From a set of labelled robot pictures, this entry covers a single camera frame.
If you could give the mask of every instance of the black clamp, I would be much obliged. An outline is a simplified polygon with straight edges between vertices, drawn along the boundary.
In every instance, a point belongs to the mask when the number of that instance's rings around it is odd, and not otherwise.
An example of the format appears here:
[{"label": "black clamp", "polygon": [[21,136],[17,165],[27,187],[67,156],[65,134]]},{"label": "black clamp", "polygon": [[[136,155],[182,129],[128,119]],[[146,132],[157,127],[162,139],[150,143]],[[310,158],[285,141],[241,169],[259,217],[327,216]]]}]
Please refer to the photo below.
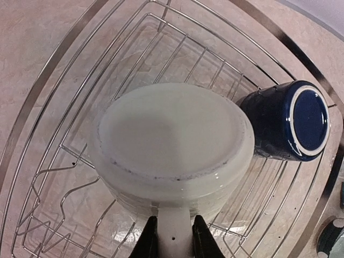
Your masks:
[{"label": "black clamp", "polygon": [[[129,258],[158,258],[157,217],[150,217]],[[192,226],[195,258],[225,258],[206,222],[197,215]]]}]

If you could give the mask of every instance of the wire dish rack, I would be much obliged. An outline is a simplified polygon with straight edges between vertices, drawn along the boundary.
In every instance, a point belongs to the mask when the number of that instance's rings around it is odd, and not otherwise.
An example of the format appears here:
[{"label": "wire dish rack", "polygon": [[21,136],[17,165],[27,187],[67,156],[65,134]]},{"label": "wire dish rack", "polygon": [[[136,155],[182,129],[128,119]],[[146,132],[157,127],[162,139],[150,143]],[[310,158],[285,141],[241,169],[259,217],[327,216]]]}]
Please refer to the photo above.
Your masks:
[{"label": "wire dish rack", "polygon": [[152,83],[188,82],[236,102],[297,77],[322,86],[329,142],[308,163],[253,158],[209,223],[226,257],[302,251],[338,174],[336,166],[331,171],[342,133],[337,95],[331,92],[334,104],[321,72],[246,1],[95,0],[46,63],[9,137],[0,166],[8,191],[1,257],[130,254],[144,225],[116,203],[87,154],[92,117],[104,99]]}]

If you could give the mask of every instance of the dish rack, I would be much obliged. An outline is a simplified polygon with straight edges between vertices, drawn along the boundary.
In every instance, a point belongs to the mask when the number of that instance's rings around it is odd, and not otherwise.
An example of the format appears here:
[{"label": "dish rack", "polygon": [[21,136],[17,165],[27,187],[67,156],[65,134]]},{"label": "dish rack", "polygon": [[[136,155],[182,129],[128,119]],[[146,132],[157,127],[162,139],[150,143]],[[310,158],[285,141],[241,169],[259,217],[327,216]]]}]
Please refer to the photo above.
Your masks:
[{"label": "dish rack", "polygon": [[253,158],[209,223],[226,257],[301,253],[343,159],[342,102],[301,49],[248,1],[95,0],[47,61],[9,136],[0,164],[7,196],[0,256],[130,254],[144,225],[116,203],[87,155],[91,117],[103,99],[152,83],[188,82],[236,102],[298,77],[320,86],[327,99],[329,142],[308,163]]}]

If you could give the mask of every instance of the dark blue ceramic mug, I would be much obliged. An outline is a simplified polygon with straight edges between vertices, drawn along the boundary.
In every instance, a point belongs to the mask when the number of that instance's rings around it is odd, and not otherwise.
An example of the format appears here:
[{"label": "dark blue ceramic mug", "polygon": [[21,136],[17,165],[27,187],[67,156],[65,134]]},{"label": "dark blue ceramic mug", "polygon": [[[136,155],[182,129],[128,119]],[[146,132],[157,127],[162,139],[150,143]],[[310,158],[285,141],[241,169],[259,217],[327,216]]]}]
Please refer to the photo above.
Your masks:
[{"label": "dark blue ceramic mug", "polygon": [[325,148],[329,113],[319,89],[294,81],[249,94],[240,104],[255,135],[255,155],[310,161]]}]

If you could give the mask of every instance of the metal wire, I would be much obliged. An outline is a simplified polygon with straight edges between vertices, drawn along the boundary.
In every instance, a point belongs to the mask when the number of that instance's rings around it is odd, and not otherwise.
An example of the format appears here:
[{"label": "metal wire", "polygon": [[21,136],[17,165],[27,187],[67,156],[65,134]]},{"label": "metal wire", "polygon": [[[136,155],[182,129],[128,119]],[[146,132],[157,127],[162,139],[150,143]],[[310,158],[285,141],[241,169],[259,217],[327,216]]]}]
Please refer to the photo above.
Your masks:
[{"label": "metal wire", "polygon": [[[42,120],[43,114],[45,113],[45,111],[47,110],[47,108],[49,107],[49,104],[51,102],[51,100],[53,99],[53,97],[55,96],[56,91],[58,90],[62,80],[65,78],[65,76],[67,75],[67,73],[70,71],[71,67],[73,66],[73,64],[75,63],[75,61],[77,60],[77,58],[80,56],[80,54],[82,53],[82,51],[85,49],[85,47],[88,45],[88,43],[90,42],[90,40],[94,37],[94,35],[99,31],[99,29],[105,24],[106,21],[109,20],[109,18],[116,13],[116,11],[118,10],[119,7],[121,7],[127,0],[120,0],[117,2],[117,4],[103,17],[103,19],[98,23],[98,25],[96,25],[96,27],[92,30],[92,32],[86,37],[86,39],[83,41],[83,43],[80,45],[80,47],[77,49],[77,51],[75,52],[75,54],[73,55],[73,57],[70,59],[70,61],[67,63],[66,67],[64,68],[64,70],[62,71],[59,79],[57,80],[57,82],[54,84],[51,92],[49,93],[48,97],[46,98],[37,118],[36,121],[34,122],[34,125],[29,133],[28,139],[24,145],[23,151],[21,153],[21,156],[19,158],[18,164],[17,164],[17,168],[15,171],[15,176],[13,178],[12,181],[12,186],[10,188],[10,194],[6,203],[6,209],[5,209],[5,216],[4,219],[6,219],[6,214],[8,211],[8,205],[11,202],[11,198],[12,198],[12,193],[13,193],[13,188],[14,185],[16,183],[17,180],[17,176],[19,171],[22,169],[22,165],[23,165],[23,160],[24,157],[26,155],[26,152],[28,150],[29,145],[31,144],[33,135],[40,123],[40,121]],[[179,35],[181,35],[181,39],[178,42],[178,45],[176,46],[176,48],[173,50],[173,52],[171,53],[170,57],[165,61],[165,63],[163,64],[161,70],[159,71],[159,73],[157,74],[154,83],[157,83],[162,76],[167,72],[168,68],[170,67],[171,63],[175,60],[176,55],[178,54],[178,52],[181,50],[181,48],[186,44],[186,42],[192,42],[194,44],[196,44],[198,47],[201,48],[200,50],[200,55],[197,58],[196,62],[194,63],[194,65],[192,66],[192,68],[190,69],[190,71],[188,72],[184,82],[188,82],[189,79],[191,78],[192,74],[196,71],[197,67],[199,66],[200,62],[202,60],[204,60],[205,55],[209,54],[211,55],[213,58],[215,58],[219,63],[218,63],[218,69],[217,71],[214,73],[212,80],[209,82],[208,87],[210,89],[214,88],[214,85],[216,85],[217,79],[219,78],[220,74],[224,71],[225,67],[229,68],[232,72],[234,72],[236,74],[236,76],[238,77],[236,80],[234,80],[234,82],[232,83],[232,86],[230,88],[230,90],[227,93],[227,97],[230,99],[233,99],[235,94],[237,93],[238,89],[240,88],[242,81],[245,80],[247,82],[249,82],[253,87],[259,88],[259,86],[251,79],[248,78],[244,73],[242,73],[237,67],[235,67],[233,64],[231,64],[229,61],[227,61],[226,59],[224,59],[223,57],[221,57],[220,54],[216,53],[214,50],[209,49],[209,46],[207,46],[206,44],[196,40],[194,37],[192,37],[191,35],[189,35],[187,32],[184,32],[182,29],[180,29],[178,26],[175,26],[172,22],[166,21],[166,16],[167,16],[167,12],[170,11],[171,13],[174,13],[175,15],[179,15],[180,17],[192,22],[193,24],[197,25],[199,28],[201,28],[204,31],[207,31],[208,33],[210,33],[213,37],[219,39],[220,41],[222,41],[223,43],[225,43],[228,47],[230,47],[231,49],[235,50],[237,53],[239,53],[241,55],[241,57],[243,57],[245,60],[249,61],[252,65],[254,65],[257,69],[257,71],[261,72],[262,74],[264,74],[268,79],[270,79],[271,81],[273,81],[274,83],[278,83],[278,81],[272,77],[266,70],[264,70],[255,60],[253,60],[250,56],[248,56],[247,54],[245,54],[240,48],[238,48],[237,46],[233,45],[231,42],[229,42],[228,40],[226,40],[224,37],[222,37],[220,34],[218,34],[216,31],[206,27],[204,24],[202,24],[200,21],[195,20],[194,18],[192,18],[191,16],[185,14],[184,12],[182,12],[181,10],[178,10],[174,7],[172,7],[171,5],[171,0],[168,0],[166,4],[156,0],[147,0],[144,1],[133,13],[131,16],[129,16],[128,20],[125,22],[125,24],[122,26],[122,28],[118,31],[118,33],[116,34],[116,36],[111,40],[111,42],[108,44],[108,46],[105,48],[105,50],[103,51],[103,53],[100,55],[99,59],[95,62],[95,64],[93,65],[93,67],[91,68],[91,70],[89,71],[89,73],[87,74],[87,76],[84,78],[83,82],[81,83],[81,85],[79,86],[79,88],[76,90],[73,98],[71,99],[70,103],[67,105],[63,115],[61,116],[61,119],[58,122],[58,125],[56,126],[50,140],[47,143],[46,149],[42,155],[42,158],[37,166],[36,172],[33,175],[33,180],[31,183],[31,186],[28,190],[28,193],[25,197],[24,200],[24,204],[22,207],[22,210],[19,214],[19,219],[17,222],[17,226],[13,235],[13,241],[12,241],[12,245],[11,245],[11,254],[13,257],[16,257],[14,254],[14,249],[15,249],[15,245],[17,242],[17,238],[19,236],[23,236],[22,240],[21,240],[21,246],[31,255],[31,256],[35,256],[35,257],[40,257],[41,254],[44,253],[48,253],[49,251],[51,251],[56,245],[58,245],[59,243],[64,241],[64,245],[62,248],[62,251],[60,253],[60,257],[64,257],[66,254],[66,250],[69,244],[72,244],[78,248],[80,248],[80,250],[82,250],[81,254],[79,255],[80,258],[85,258],[88,256],[88,254],[93,254],[97,257],[101,257],[101,258],[106,258],[106,256],[103,256],[102,254],[96,253],[94,251],[91,250],[92,245],[94,243],[95,237],[97,235],[97,231],[98,228],[100,226],[100,224],[102,223],[104,217],[106,216],[106,214],[109,212],[109,210],[113,207],[114,203],[116,202],[116,200],[112,201],[110,203],[110,205],[105,209],[105,211],[102,213],[102,215],[99,217],[94,230],[92,232],[92,235],[89,236],[88,238],[88,242],[86,245],[81,245],[80,243],[74,241],[71,237],[71,233],[67,233],[67,234],[61,234],[60,233],[60,229],[61,226],[63,225],[63,223],[66,221],[66,213],[65,213],[65,208],[64,208],[64,203],[66,201],[66,199],[70,196],[70,194],[72,194],[75,191],[79,191],[81,189],[84,189],[90,185],[96,184],[99,181],[99,177],[97,177],[95,180],[90,181],[88,183],[82,184],[78,187],[74,187],[70,190],[68,190],[62,197],[62,199],[60,200],[60,212],[62,214],[62,219],[58,222],[57,226],[55,226],[54,228],[51,227],[51,221],[41,221],[37,218],[37,216],[35,216],[35,211],[37,210],[37,208],[39,207],[39,205],[42,202],[42,198],[44,198],[44,196],[42,196],[42,190],[46,184],[47,178],[50,174],[60,174],[63,173],[64,171],[70,171],[73,170],[76,166],[78,166],[78,164],[84,163],[86,164],[88,167],[90,167],[91,169],[94,169],[94,166],[91,164],[91,162],[83,156],[84,151],[86,150],[87,145],[83,145],[83,148],[81,150],[73,150],[71,148],[69,148],[68,146],[65,145],[65,140],[72,128],[72,126],[74,125],[74,122],[76,121],[76,119],[78,118],[78,116],[80,115],[86,101],[88,100],[88,98],[90,97],[91,93],[93,92],[93,90],[97,87],[98,82],[100,81],[100,79],[102,78],[102,76],[104,75],[104,73],[106,72],[106,70],[109,68],[110,64],[114,61],[115,57],[118,56],[118,53],[124,48],[124,46],[126,45],[126,43],[132,38],[132,35],[137,32],[137,30],[139,29],[139,27],[142,25],[142,23],[150,18],[153,19],[154,21],[158,22],[159,25],[157,27],[157,31],[154,34],[153,38],[151,39],[151,41],[147,44],[147,46],[145,47],[145,49],[141,52],[141,54],[139,55],[139,57],[137,58],[137,60],[135,61],[135,63],[133,64],[133,66],[130,68],[130,70],[128,71],[128,73],[126,74],[126,76],[124,77],[124,79],[121,81],[118,89],[116,90],[113,99],[117,98],[118,96],[120,96],[121,94],[123,94],[126,90],[127,87],[125,87],[128,79],[131,77],[131,75],[133,74],[133,72],[135,71],[135,69],[137,68],[137,66],[139,65],[139,63],[141,63],[146,56],[148,55],[149,50],[153,47],[154,43],[157,42],[158,38],[164,34],[166,28],[168,27],[169,29],[172,29],[172,31],[174,33],[177,33]],[[289,75],[293,80],[295,79],[294,76],[278,61],[276,60],[267,50],[265,50],[262,46],[260,46],[254,39],[252,39],[250,36],[248,36],[245,32],[243,32],[242,30],[240,30],[238,27],[236,27],[235,25],[233,25],[230,21],[228,21],[227,19],[225,19],[224,17],[222,17],[220,14],[218,14],[217,12],[215,12],[214,10],[210,9],[209,7],[207,7],[205,4],[201,3],[198,0],[192,0],[192,2],[195,3],[196,6],[200,6],[201,8],[203,8],[205,11],[209,12],[210,14],[214,15],[215,17],[217,17],[220,21],[224,22],[226,25],[230,26],[231,28],[235,29],[237,32],[239,32],[244,38],[246,38],[249,42],[251,42],[253,45],[255,45],[260,51],[262,51],[266,56],[268,56],[273,62],[275,62],[287,75]],[[163,9],[163,14],[161,17],[159,17],[158,15],[151,13],[151,12],[146,12],[143,13],[144,8],[147,6],[147,4],[155,4],[156,6],[162,6]],[[106,64],[104,65],[104,67],[101,68],[101,70],[99,71],[98,74],[96,74],[96,71],[98,70],[100,64],[105,60],[105,57],[109,54],[110,50],[112,49],[112,47],[116,44],[119,43],[119,45],[116,47],[115,51],[113,52],[113,54],[111,55],[111,57],[107,60]],[[92,76],[96,76],[95,80],[92,82],[91,86],[88,88],[87,92],[85,93],[85,96],[83,97],[83,99],[81,100],[80,104],[78,105],[78,107],[76,108],[76,111],[74,111],[74,114],[72,114],[72,118],[71,120],[68,122],[68,126],[65,129],[61,139],[59,140],[59,144],[57,146],[57,148],[55,150],[52,149],[53,143],[55,142],[55,140],[57,139],[57,135],[60,132],[60,130],[62,129],[62,125],[64,125],[67,122],[67,115],[71,113],[72,108],[75,106],[75,104],[77,103],[77,100],[80,99],[81,97],[81,93],[84,92],[86,90],[86,85],[87,83],[90,81],[90,79],[92,78]],[[57,167],[57,168],[53,168],[54,164],[55,164],[55,160],[58,156],[58,154],[60,153],[60,151],[64,151],[65,153],[67,153],[68,155],[70,155],[71,157],[74,157],[76,160],[73,163],[72,166],[67,166],[67,167]],[[51,158],[51,160],[49,161],[49,165],[47,167],[47,169],[42,169],[44,162],[46,162],[46,159],[48,157],[48,153],[54,151],[53,153],[53,157]],[[314,182],[316,180],[317,174],[318,174],[318,170],[322,161],[324,153],[322,153],[320,159],[319,159],[319,163],[317,165],[317,170],[313,175],[313,179],[311,184],[309,185],[309,188],[307,190],[307,193],[305,195],[305,197],[303,198],[302,202],[301,202],[301,206],[296,214],[296,216],[293,218],[293,221],[290,225],[290,227],[288,228],[286,234],[284,235],[282,241],[278,244],[278,247],[276,250],[274,250],[274,252],[272,253],[271,257],[275,257],[276,254],[278,253],[278,250],[280,249],[280,247],[282,246],[282,244],[284,243],[285,239],[287,238],[287,236],[290,234],[290,232],[292,231],[293,227],[295,226],[304,206],[305,203],[310,195],[310,192],[313,188]],[[263,238],[266,236],[266,233],[269,231],[269,229],[271,228],[271,226],[273,225],[274,221],[276,220],[277,216],[279,215],[282,207],[284,206],[286,199],[288,197],[288,195],[291,192],[291,189],[297,179],[297,176],[299,175],[299,171],[302,167],[302,164],[300,163],[297,170],[295,171],[294,177],[292,179],[292,182],[290,183],[286,193],[284,194],[284,197],[281,201],[281,203],[278,206],[278,209],[276,211],[276,213],[274,214],[272,220],[270,221],[268,227],[266,228],[266,230],[262,233],[261,237],[259,238],[258,242],[255,244],[254,248],[252,250],[245,250],[244,248],[244,243],[245,241],[247,241],[250,237],[250,235],[253,232],[253,229],[257,226],[257,223],[261,220],[262,215],[264,213],[264,211],[266,210],[267,206],[269,205],[273,194],[275,193],[276,189],[278,188],[278,185],[280,184],[281,180],[282,180],[282,176],[284,175],[284,172],[286,170],[287,167],[287,162],[281,162],[278,166],[278,170],[276,172],[276,174],[274,175],[273,179],[271,182],[269,182],[269,185],[267,187],[267,191],[264,193],[264,196],[262,198],[262,200],[259,202],[259,205],[255,211],[255,213],[253,214],[252,218],[250,221],[247,222],[248,226],[246,227],[246,230],[243,234],[241,233],[237,233],[235,231],[232,230],[233,224],[236,222],[240,212],[244,209],[244,206],[247,204],[248,200],[250,198],[252,198],[253,195],[257,194],[254,189],[257,186],[257,183],[259,180],[262,180],[264,175],[263,172],[267,171],[266,170],[266,164],[267,164],[267,159],[264,160],[263,165],[261,166],[261,168],[259,169],[257,174],[254,174],[254,169],[253,168],[257,168],[255,167],[255,165],[253,165],[252,170],[250,170],[248,172],[248,175],[254,175],[255,179],[254,182],[252,183],[252,185],[250,185],[250,188],[248,190],[247,193],[245,193],[244,191],[240,191],[238,193],[237,196],[239,195],[245,195],[243,201],[241,202],[240,207],[238,208],[238,210],[235,212],[235,215],[233,218],[231,218],[231,222],[228,223],[227,225],[223,226],[221,224],[217,223],[217,217],[214,218],[214,220],[209,224],[209,228],[214,228],[216,230],[219,230],[223,233],[222,235],[222,241],[224,242],[225,246],[228,248],[228,251],[230,252],[230,254],[232,256],[236,256],[237,252],[239,250],[242,250],[245,255],[247,257],[252,257],[252,255],[256,252],[256,250],[258,249],[259,245],[261,244]],[[32,208],[25,213],[27,206],[28,206],[28,201],[31,198],[31,196],[34,197],[34,203]],[[35,221],[38,224],[35,226],[31,226],[31,222]],[[119,245],[117,246],[116,250],[113,252],[113,254],[111,255],[111,258],[114,258],[120,248],[125,244],[125,242],[127,241],[127,239],[129,238],[129,236],[132,234],[132,231],[135,227],[135,223],[133,223],[131,225],[131,227],[128,229],[125,237],[122,239],[122,241],[119,243]],[[29,232],[33,232],[39,228],[44,228],[44,234],[42,239],[40,240],[37,248],[35,250],[30,250],[27,246],[26,246],[26,237],[27,234]],[[238,247],[236,248],[236,250],[233,252],[229,246],[229,244],[227,243],[226,238],[231,235],[237,238],[237,242],[238,242]],[[59,237],[59,240],[52,242],[52,238],[53,236],[57,236]]]}]

